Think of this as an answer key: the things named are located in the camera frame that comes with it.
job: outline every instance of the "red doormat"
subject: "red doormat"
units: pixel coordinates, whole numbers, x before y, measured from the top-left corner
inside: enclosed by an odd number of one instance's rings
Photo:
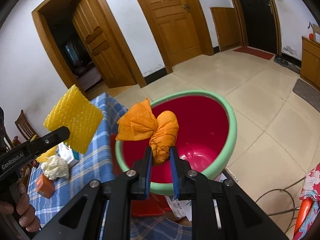
[[[271,53],[267,53],[267,52],[264,52],[264,51],[261,51],[261,50],[257,50],[257,49],[251,49],[251,48],[249,48],[247,46],[235,49],[234,51],[248,53],[248,54],[251,54],[251,55],[254,55],[254,56],[257,56],[257,57],[262,57],[262,58],[267,59],[267,60],[270,60],[274,56]]]

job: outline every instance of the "hand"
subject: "hand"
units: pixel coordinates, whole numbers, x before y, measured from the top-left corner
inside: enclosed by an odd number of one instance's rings
[[[26,188],[22,183],[18,184],[20,191],[20,200],[17,204],[17,213],[21,215],[19,223],[25,227],[28,232],[38,231],[40,228],[40,219],[35,215],[35,208],[29,204],[30,198]],[[6,215],[13,213],[13,206],[7,202],[0,201],[0,212]]]

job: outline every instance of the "crumpled white paper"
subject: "crumpled white paper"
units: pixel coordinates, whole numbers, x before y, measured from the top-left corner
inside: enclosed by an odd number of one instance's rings
[[[47,160],[41,163],[41,169],[44,176],[50,180],[55,180],[57,178],[69,178],[67,162],[57,155],[47,157]]]

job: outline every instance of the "metal screw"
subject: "metal screw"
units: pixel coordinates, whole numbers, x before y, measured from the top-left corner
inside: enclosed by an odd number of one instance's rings
[[[234,185],[234,181],[232,179],[225,179],[224,184],[226,184],[227,186],[233,186]]]
[[[198,172],[194,171],[194,170],[190,170],[187,172],[187,174],[190,176],[190,177],[194,177],[198,174]]]
[[[137,172],[135,171],[135,170],[129,170],[129,171],[127,171],[127,176],[129,176],[129,177],[132,177],[132,176],[134,176],[134,175],[136,175],[137,174]]]
[[[92,181],[90,181],[90,187],[97,187],[97,186],[99,186],[99,181],[97,181],[97,180],[92,180]]]

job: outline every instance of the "plaid tablecloth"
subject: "plaid tablecloth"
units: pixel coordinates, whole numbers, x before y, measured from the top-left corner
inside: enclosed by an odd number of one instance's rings
[[[106,93],[91,102],[102,110],[104,117],[89,145],[88,152],[85,155],[80,154],[79,162],[70,169],[70,179],[55,180],[56,191],[50,199],[47,199],[39,195],[35,189],[35,181],[42,173],[41,168],[33,168],[31,171],[28,194],[30,204],[36,209],[42,227],[91,180],[106,182],[115,178],[112,173],[109,136],[118,133],[117,121],[127,109]],[[165,216],[132,219],[131,240],[143,239],[191,240],[191,228],[176,224]]]

